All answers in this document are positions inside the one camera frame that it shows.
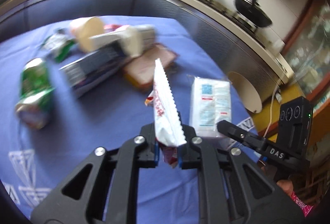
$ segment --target blue tablecloth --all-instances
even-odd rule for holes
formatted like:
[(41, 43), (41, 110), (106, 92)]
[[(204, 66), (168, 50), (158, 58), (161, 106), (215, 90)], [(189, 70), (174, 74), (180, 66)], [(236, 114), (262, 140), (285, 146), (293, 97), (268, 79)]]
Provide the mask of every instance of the blue tablecloth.
[[(184, 124), (189, 123), (192, 79), (187, 74), (223, 79), (225, 75), (211, 58), (173, 19), (106, 16), (107, 24), (153, 24), (158, 37), (179, 57), (178, 72), (169, 76), (174, 100)], [(54, 23), (0, 43), (0, 177), (12, 199), (26, 215), (79, 162), (95, 148), (118, 148), (153, 121), (153, 109), (145, 107), (146, 94), (136, 91), (120, 75), (109, 78), (77, 99), (59, 68), (80, 58), (73, 50), (64, 62), (49, 60), (54, 92), (54, 117), (42, 130), (21, 125), (14, 113), (19, 101), (20, 73), (24, 65), (45, 52), (37, 47), (54, 30), (69, 21)], [(237, 92), (231, 89), (232, 122), (249, 118)], [(138, 194), (138, 223), (198, 223), (198, 190), (195, 170), (172, 169), (159, 162), (155, 169), (141, 169)]]

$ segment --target black pan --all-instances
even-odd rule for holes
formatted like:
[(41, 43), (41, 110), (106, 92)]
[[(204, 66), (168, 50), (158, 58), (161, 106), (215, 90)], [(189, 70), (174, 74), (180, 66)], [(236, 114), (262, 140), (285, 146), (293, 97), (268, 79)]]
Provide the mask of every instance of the black pan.
[(272, 24), (270, 18), (259, 7), (257, 0), (235, 0), (235, 6), (240, 14), (257, 27), (268, 27)]

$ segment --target metal screw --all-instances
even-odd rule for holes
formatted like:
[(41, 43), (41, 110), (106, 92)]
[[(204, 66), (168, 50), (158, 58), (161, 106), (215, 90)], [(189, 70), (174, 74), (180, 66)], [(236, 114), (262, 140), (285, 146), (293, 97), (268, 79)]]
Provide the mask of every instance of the metal screw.
[(239, 148), (232, 148), (232, 149), (230, 150), (230, 153), (231, 153), (232, 155), (234, 155), (234, 156), (238, 156), (238, 155), (240, 155), (242, 152), (240, 151)]
[(200, 144), (200, 143), (202, 143), (202, 138), (200, 138), (200, 137), (193, 137), (192, 139), (191, 139), (191, 141), (192, 141), (192, 143), (194, 143), (194, 144)]
[(105, 148), (98, 147), (95, 149), (94, 153), (96, 156), (102, 156), (103, 154), (105, 154)]
[(137, 136), (134, 138), (135, 144), (142, 144), (146, 139), (143, 136)]

